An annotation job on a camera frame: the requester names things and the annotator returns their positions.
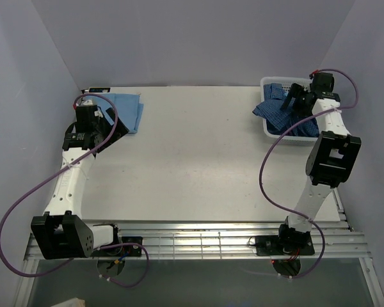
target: gray wall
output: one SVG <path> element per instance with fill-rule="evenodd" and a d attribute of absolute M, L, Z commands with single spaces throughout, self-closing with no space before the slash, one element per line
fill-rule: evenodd
<path fill-rule="evenodd" d="M 354 0 L 33 0 L 80 88 L 305 76 Z"/>
<path fill-rule="evenodd" d="M 78 93 L 31 1 L 0 0 L 0 219 L 59 167 Z M 18 268 L 31 217 L 42 213 L 50 188 L 21 203 L 5 225 L 4 252 Z M 18 280 L 0 261 L 0 306 L 11 306 Z"/>
<path fill-rule="evenodd" d="M 347 216 L 366 234 L 384 291 L 384 1 L 356 0 L 321 67 L 349 72 L 360 87 L 360 104 L 344 111 L 362 149 L 340 190 Z M 336 87 L 342 102 L 353 100 L 350 85 Z"/>

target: blue cloth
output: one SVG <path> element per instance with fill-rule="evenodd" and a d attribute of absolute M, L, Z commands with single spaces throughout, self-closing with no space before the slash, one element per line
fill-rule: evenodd
<path fill-rule="evenodd" d="M 118 111 L 118 117 L 129 129 L 129 133 L 137 133 L 143 111 L 143 104 L 140 104 L 140 96 L 131 94 L 103 95 L 114 103 Z M 112 118 L 106 113 L 106 109 L 111 107 L 110 104 L 99 97 L 91 97 L 91 99 L 101 108 L 108 122 L 114 124 Z"/>
<path fill-rule="evenodd" d="M 272 83 L 264 85 L 264 97 L 265 101 L 261 102 L 253 110 L 253 114 L 266 119 L 267 128 L 270 133 L 281 135 L 289 127 L 303 119 L 292 113 L 294 99 L 292 99 L 286 110 L 280 110 L 286 98 L 285 90 L 281 84 Z M 288 135 L 318 137 L 319 128 L 316 119 L 302 123 Z"/>

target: purple cable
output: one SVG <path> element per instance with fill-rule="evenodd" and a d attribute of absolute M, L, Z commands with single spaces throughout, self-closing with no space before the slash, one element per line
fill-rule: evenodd
<path fill-rule="evenodd" d="M 355 99 L 355 102 L 354 104 L 350 105 L 350 106 L 345 106 L 345 107 L 339 107 L 337 109 L 352 109 L 354 108 L 357 104 L 358 104 L 358 89 L 357 89 L 357 84 L 354 82 L 354 80 L 352 80 L 352 78 L 350 78 L 350 76 L 348 76 L 348 74 L 342 72 L 341 70 L 337 70 L 337 69 L 331 69 L 331 68 L 325 68 L 325 69 L 319 69 L 319 70 L 316 70 L 316 72 L 338 72 L 339 74 L 342 74 L 344 77 L 346 77 L 347 79 L 349 79 L 349 81 L 351 82 L 351 84 L 353 85 L 354 87 L 354 90 L 355 90 L 355 93 L 356 93 L 356 99 Z M 290 208 L 286 208 L 282 205 L 279 205 L 278 203 L 274 202 L 265 192 L 264 188 L 263 188 L 263 181 L 262 181 L 262 177 L 263 177 L 263 171 L 264 171 L 264 167 L 266 165 L 266 161 L 268 160 L 271 152 L 273 151 L 273 149 L 276 147 L 276 145 L 280 142 L 281 139 L 283 139 L 284 136 L 286 136 L 290 131 L 292 131 L 294 128 L 296 128 L 298 125 L 301 125 L 302 123 L 305 123 L 307 122 L 308 120 L 311 120 L 313 118 L 316 118 L 320 115 L 323 115 L 323 114 L 326 114 L 326 113 L 330 113 L 330 112 L 333 112 L 333 111 L 336 111 L 336 109 L 329 109 L 329 110 L 325 110 L 323 112 L 320 112 L 320 113 L 317 113 L 315 115 L 312 115 L 312 116 L 309 116 L 307 118 L 304 118 L 302 119 L 301 121 L 295 123 L 293 126 L 291 126 L 290 128 L 288 128 L 285 132 L 283 132 L 283 134 L 281 136 L 279 136 L 279 138 L 270 146 L 268 152 L 266 153 L 266 155 L 264 156 L 264 159 L 263 159 L 263 162 L 262 162 L 262 166 L 260 167 L 260 172 L 259 172 L 259 185 L 260 185 L 260 190 L 262 191 L 262 194 L 263 196 L 265 197 L 265 199 L 267 199 L 272 205 L 282 209 L 282 210 L 285 210 L 285 211 L 288 211 L 288 212 L 291 212 L 291 213 L 294 213 L 294 214 L 297 214 L 298 216 L 301 216 L 301 217 L 304 217 L 305 219 L 307 219 L 314 227 L 316 227 L 316 229 L 319 231 L 320 233 L 320 236 L 321 236 L 321 240 L 322 240 L 322 248 L 321 248 L 321 252 L 320 252 L 320 255 L 318 256 L 316 262 L 314 262 L 314 264 L 308 269 L 306 270 L 305 272 L 297 275 L 297 276 L 292 276 L 292 278 L 301 278 L 301 277 L 304 277 L 306 276 L 308 273 L 310 273 L 311 271 L 313 271 L 317 265 L 320 263 L 323 255 L 324 255 L 324 251 L 326 249 L 326 239 L 324 237 L 324 233 L 322 231 L 322 229 L 319 227 L 319 225 L 316 224 L 315 221 L 311 220 L 306 214 L 303 214 L 301 212 L 298 212 L 298 211 L 295 211 L 293 209 L 290 209 Z"/>
<path fill-rule="evenodd" d="M 142 249 L 145 252 L 145 256 L 147 258 L 147 266 L 146 266 L 145 270 L 143 271 L 142 276 L 139 278 L 139 280 L 137 280 L 134 283 L 130 283 L 129 285 L 126 285 L 125 283 L 122 283 L 121 281 L 118 281 L 118 280 L 116 280 L 114 278 L 110 278 L 110 277 L 108 277 L 107 275 L 104 275 L 104 274 L 101 274 L 101 276 L 103 278 L 105 278 L 106 280 L 112 281 L 114 284 L 116 284 L 118 286 L 121 286 L 123 288 L 134 288 L 135 286 L 138 286 L 144 280 L 145 276 L 148 273 L 148 269 L 149 269 L 149 254 L 148 254 L 147 249 L 144 246 L 142 246 L 141 244 L 138 244 L 138 243 L 119 243 L 119 244 L 115 244 L 115 245 L 102 246 L 102 247 L 100 247 L 100 249 L 119 248 L 121 246 L 138 246 L 140 249 Z"/>
<path fill-rule="evenodd" d="M 86 94 L 82 94 L 80 96 L 78 96 L 75 101 L 74 101 L 74 106 L 77 105 L 77 102 L 79 99 L 85 97 L 85 96 L 95 96 L 95 97 L 99 97 L 101 99 L 104 99 L 106 102 L 108 102 L 109 104 L 111 104 L 111 107 L 114 109 L 114 112 L 115 114 L 118 114 L 118 110 L 116 109 L 114 103 L 112 103 L 112 101 L 110 101 L 110 99 L 102 96 L 102 95 L 98 95 L 98 94 L 92 94 L 92 93 L 86 93 Z M 113 135 L 114 131 L 115 131 L 115 128 L 116 128 L 116 125 L 118 123 L 118 116 L 115 116 L 115 120 L 114 120 L 114 125 L 113 125 L 113 128 L 111 129 L 111 132 L 108 134 L 107 138 L 102 142 L 100 143 L 99 145 L 97 145 L 96 147 L 94 147 L 93 149 L 91 149 L 89 152 L 86 152 L 85 154 L 83 154 L 82 156 L 80 156 L 79 158 L 77 158 L 76 160 L 72 161 L 70 163 L 69 166 L 65 166 L 64 168 L 61 168 L 57 173 L 51 175 L 49 178 L 45 179 L 43 182 L 39 183 L 38 185 L 36 185 L 34 188 L 32 188 L 30 191 L 28 191 L 26 194 L 24 194 L 23 196 L 21 196 L 18 200 L 15 201 L 15 203 L 6 211 L 6 213 L 4 214 L 3 218 L 1 219 L 0 221 L 0 259 L 1 261 L 4 263 L 5 266 L 7 266 L 7 268 L 9 270 L 11 270 L 14 274 L 16 275 L 19 275 L 19 276 L 22 276 L 22 277 L 28 277 L 28 278 L 34 278 L 34 277 L 41 277 L 41 276 L 45 276 L 47 274 L 50 274 L 52 272 L 54 272 L 55 270 L 58 270 L 60 267 L 63 267 L 64 265 L 67 265 L 69 264 L 72 259 L 68 259 L 67 261 L 63 262 L 62 264 L 59 264 L 57 265 L 56 267 L 52 268 L 51 270 L 47 271 L 47 272 L 42 272 L 42 273 L 36 273 L 36 274 L 27 274 L 27 273 L 24 273 L 24 272 L 21 272 L 19 270 L 17 270 L 14 266 L 12 266 L 10 264 L 10 262 L 7 260 L 7 258 L 5 257 L 4 253 L 3 253 L 3 249 L 1 248 L 1 233 L 3 231 L 3 226 L 4 226 L 4 223 L 6 222 L 8 216 L 10 215 L 10 213 L 12 213 L 12 211 L 23 201 L 25 200 L 28 196 L 30 196 L 31 194 L 33 194 L 35 191 L 37 191 L 39 188 L 43 187 L 45 184 L 48 184 L 51 180 L 53 180 L 54 178 L 60 176 L 62 173 L 64 173 L 66 170 L 70 169 L 70 166 L 71 165 L 75 165 L 77 164 L 79 161 L 83 160 L 84 158 L 86 158 L 87 156 L 95 153 L 100 147 L 104 146 L 104 144 L 106 144 L 109 139 L 111 138 L 111 136 Z"/>

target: purple hose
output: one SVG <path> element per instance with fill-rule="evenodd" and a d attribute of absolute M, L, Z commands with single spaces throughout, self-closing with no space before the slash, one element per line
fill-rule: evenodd
<path fill-rule="evenodd" d="M 116 284 L 118 286 L 121 286 L 123 288 L 134 288 L 135 286 L 138 286 L 144 280 L 145 276 L 148 273 L 148 269 L 149 269 L 149 254 L 148 254 L 147 249 L 144 246 L 142 246 L 141 244 L 138 244 L 138 243 L 119 243 L 119 244 L 115 244 L 115 245 L 102 246 L 100 249 L 119 248 L 121 246 L 138 246 L 140 249 L 142 249 L 145 252 L 145 256 L 147 258 L 147 266 L 146 266 L 145 270 L 143 271 L 142 276 L 139 278 L 139 280 L 135 281 L 134 283 L 130 283 L 129 285 L 126 285 L 125 283 L 122 283 L 121 281 L 118 281 L 118 280 L 116 280 L 114 278 L 110 278 L 110 277 L 108 277 L 107 275 L 104 275 L 104 274 L 102 274 L 101 276 L 103 278 L 109 280 L 109 281 L 112 281 L 114 284 Z"/>
<path fill-rule="evenodd" d="M 355 90 L 355 93 L 356 93 L 356 99 L 355 99 L 355 102 L 354 104 L 350 105 L 350 106 L 345 106 L 345 107 L 339 107 L 338 109 L 352 109 L 354 108 L 357 104 L 358 104 L 358 89 L 357 89 L 357 84 L 352 80 L 352 78 L 350 78 L 350 76 L 348 76 L 346 73 L 342 72 L 341 70 L 337 70 L 337 69 L 331 69 L 331 68 L 326 68 L 326 69 L 319 69 L 319 70 L 316 70 L 316 72 L 338 72 L 339 74 L 342 74 L 344 77 L 346 77 L 347 79 L 349 79 L 349 81 L 351 82 L 351 84 L 353 85 L 354 87 L 354 90 Z M 260 190 L 262 191 L 262 194 L 263 196 L 265 197 L 265 199 L 267 199 L 272 205 L 282 209 L 282 210 L 285 210 L 285 211 L 288 211 L 288 212 L 291 212 L 291 213 L 294 213 L 294 214 L 297 214 L 298 216 L 301 216 L 301 217 L 304 217 L 305 219 L 307 219 L 314 227 L 316 227 L 316 229 L 319 231 L 320 235 L 321 235 L 321 240 L 322 240 L 322 248 L 321 248 L 321 252 L 320 252 L 320 255 L 319 257 L 317 258 L 316 262 L 314 262 L 314 264 L 308 269 L 306 270 L 305 272 L 301 273 L 301 274 L 298 274 L 297 276 L 292 276 L 292 278 L 301 278 L 301 277 L 304 277 L 306 276 L 308 273 L 310 273 L 311 271 L 313 271 L 317 265 L 320 263 L 323 255 L 324 255 L 324 251 L 326 249 L 326 239 L 324 238 L 324 234 L 323 234 L 323 231 L 321 230 L 321 228 L 319 227 L 319 225 L 316 224 L 315 221 L 311 220 L 306 214 L 303 214 L 301 212 L 298 212 L 298 211 L 295 211 L 293 209 L 290 209 L 290 208 L 286 208 L 282 205 L 279 205 L 278 203 L 274 202 L 265 192 L 264 188 L 263 188 L 263 181 L 262 181 L 262 177 L 263 177 L 263 171 L 264 171 L 264 167 L 266 165 L 266 161 L 268 160 L 271 152 L 273 151 L 273 149 L 276 147 L 276 145 L 280 142 L 281 139 L 283 139 L 284 136 L 286 136 L 290 131 L 292 131 L 294 128 L 296 128 L 298 125 L 301 125 L 302 123 L 305 123 L 307 122 L 308 120 L 311 120 L 313 118 L 316 118 L 320 115 L 323 115 L 323 114 L 326 114 L 326 113 L 330 113 L 330 112 L 333 112 L 335 111 L 335 109 L 330 109 L 330 110 L 325 110 L 323 112 L 320 112 L 320 113 L 317 113 L 315 115 L 312 115 L 312 116 L 309 116 L 303 120 L 301 120 L 300 122 L 298 123 L 295 123 L 293 126 L 291 126 L 290 128 L 288 128 L 285 132 L 283 132 L 283 134 L 281 136 L 279 136 L 279 138 L 270 146 L 268 152 L 266 153 L 266 155 L 264 156 L 264 159 L 263 159 L 263 162 L 262 162 L 262 166 L 260 167 L 260 172 L 259 172 L 259 185 L 260 185 Z"/>
<path fill-rule="evenodd" d="M 74 101 L 74 106 L 77 105 L 77 102 L 79 99 L 85 97 L 85 96 L 95 96 L 95 97 L 99 97 L 101 99 L 104 99 L 106 102 L 108 102 L 109 104 L 111 104 L 111 107 L 114 109 L 114 112 L 115 114 L 118 114 L 118 110 L 116 109 L 114 103 L 112 103 L 112 101 L 110 101 L 110 99 L 102 96 L 102 95 L 98 95 L 98 94 L 92 94 L 92 93 L 86 93 L 86 94 L 82 94 L 80 96 L 78 96 L 75 101 Z M 115 128 L 116 128 L 116 125 L 118 123 L 118 116 L 115 116 L 115 120 L 114 120 L 114 125 L 113 125 L 113 128 L 111 129 L 111 132 L 108 134 L 107 138 L 102 142 L 100 143 L 99 145 L 97 145 L 96 147 L 94 147 L 93 149 L 91 149 L 89 152 L 86 152 L 85 154 L 83 154 L 82 156 L 80 156 L 79 158 L 77 158 L 76 160 L 72 161 L 70 163 L 70 165 L 75 165 L 77 164 L 79 161 L 83 160 L 85 157 L 91 155 L 91 154 L 94 154 L 100 147 L 104 146 L 104 144 L 106 144 L 109 139 L 111 138 L 111 136 L 113 135 L 114 131 L 115 131 Z M 29 277 L 29 278 L 34 278 L 34 277 L 41 277 L 41 276 L 45 276 L 49 273 L 52 273 L 54 272 L 55 270 L 59 269 L 60 267 L 63 267 L 64 265 L 67 265 L 69 264 L 72 259 L 68 259 L 67 261 L 63 262 L 62 264 L 59 264 L 57 265 L 56 267 L 52 268 L 51 270 L 47 271 L 47 272 L 42 272 L 42 273 L 36 273 L 36 274 L 26 274 L 24 272 L 21 272 L 19 270 L 17 270 L 14 266 L 12 266 L 10 264 L 10 262 L 7 260 L 7 258 L 5 257 L 4 253 L 3 253 L 3 249 L 1 248 L 1 233 L 3 231 L 3 226 L 4 226 L 4 223 L 6 222 L 8 216 L 10 215 L 10 213 L 12 213 L 12 211 L 23 201 L 25 200 L 28 196 L 30 196 L 31 194 L 33 194 L 35 191 L 37 191 L 39 188 L 43 187 L 43 185 L 45 184 L 48 184 L 51 180 L 53 180 L 54 178 L 60 176 L 62 173 L 64 173 L 66 170 L 69 169 L 70 166 L 65 166 L 64 168 L 61 168 L 57 173 L 51 175 L 49 178 L 45 179 L 43 182 L 39 183 L 38 185 L 36 185 L 34 188 L 32 188 L 30 191 L 28 191 L 26 194 L 24 194 L 23 196 L 21 196 L 18 200 L 15 201 L 15 203 L 6 211 L 6 213 L 4 214 L 3 218 L 1 219 L 0 221 L 0 259 L 1 261 L 4 263 L 5 266 L 7 266 L 7 268 L 9 270 L 11 270 L 14 274 L 16 275 L 19 275 L 19 276 L 22 276 L 22 277 Z"/>

